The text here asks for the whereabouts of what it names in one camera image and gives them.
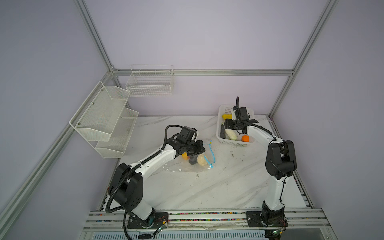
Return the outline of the yellow orange fruit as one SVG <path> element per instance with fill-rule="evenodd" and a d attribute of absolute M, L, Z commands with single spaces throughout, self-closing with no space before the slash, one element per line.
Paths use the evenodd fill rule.
<path fill-rule="evenodd" d="M 182 158 L 184 160 L 189 160 L 190 159 L 190 157 L 187 155 L 187 153 L 182 154 Z"/>

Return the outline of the black round food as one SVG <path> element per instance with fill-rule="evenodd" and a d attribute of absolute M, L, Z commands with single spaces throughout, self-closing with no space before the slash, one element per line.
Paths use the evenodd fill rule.
<path fill-rule="evenodd" d="M 197 163 L 198 163 L 198 156 L 199 156 L 199 155 L 193 155 L 193 156 L 191 156 L 190 159 L 189 159 L 189 163 L 190 163 L 191 165 L 195 165 L 195 164 L 197 164 Z"/>

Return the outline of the clear zip top bag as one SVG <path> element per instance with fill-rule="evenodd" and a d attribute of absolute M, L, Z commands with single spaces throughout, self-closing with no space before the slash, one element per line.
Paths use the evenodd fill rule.
<path fill-rule="evenodd" d="M 204 153 L 193 157 L 182 154 L 166 163 L 163 170 L 171 173 L 200 173 L 212 169 L 216 164 L 212 143 L 212 141 L 204 142 L 203 147 L 206 149 Z"/>

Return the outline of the beige potato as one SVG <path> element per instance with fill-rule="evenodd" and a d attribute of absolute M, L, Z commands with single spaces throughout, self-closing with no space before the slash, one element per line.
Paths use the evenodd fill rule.
<path fill-rule="evenodd" d="M 198 161 L 198 164 L 200 166 L 207 166 L 208 165 L 204 155 L 199 155 L 198 158 L 197 158 L 197 161 Z"/>

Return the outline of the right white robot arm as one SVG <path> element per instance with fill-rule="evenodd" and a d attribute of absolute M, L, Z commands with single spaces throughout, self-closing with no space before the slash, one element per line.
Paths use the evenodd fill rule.
<path fill-rule="evenodd" d="M 272 212 L 285 208 L 286 184 L 297 169 L 295 145 L 291 140 L 283 140 L 268 129 L 257 124 L 256 120 L 224 121 L 224 127 L 240 134 L 248 135 L 267 149 L 265 167 L 270 175 L 267 197 L 263 208 Z"/>

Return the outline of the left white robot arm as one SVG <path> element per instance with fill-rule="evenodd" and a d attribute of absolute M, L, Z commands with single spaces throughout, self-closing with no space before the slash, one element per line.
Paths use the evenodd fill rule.
<path fill-rule="evenodd" d="M 105 206 L 106 213 L 124 210 L 144 222 L 152 221 L 156 211 L 144 200 L 146 180 L 179 155 L 186 153 L 188 157 L 192 158 L 205 151 L 202 140 L 178 141 L 169 138 L 165 145 L 146 158 L 130 165 L 124 163 L 118 165 L 109 187 L 109 199 Z"/>

